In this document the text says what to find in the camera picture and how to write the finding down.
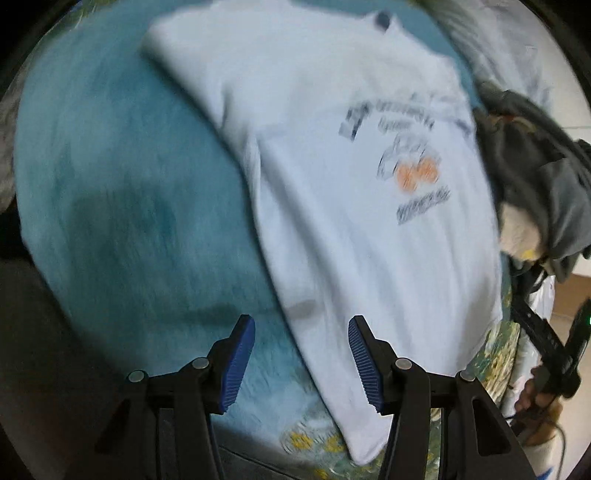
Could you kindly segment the person's right hand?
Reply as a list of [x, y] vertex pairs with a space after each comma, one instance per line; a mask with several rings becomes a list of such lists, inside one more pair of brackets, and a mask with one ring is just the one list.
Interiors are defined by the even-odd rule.
[[561, 401], [554, 395], [541, 392], [537, 384], [545, 369], [537, 366], [531, 370], [531, 378], [525, 383], [514, 407], [517, 413], [525, 412], [525, 446], [538, 446], [557, 435], [557, 424], [563, 411]]

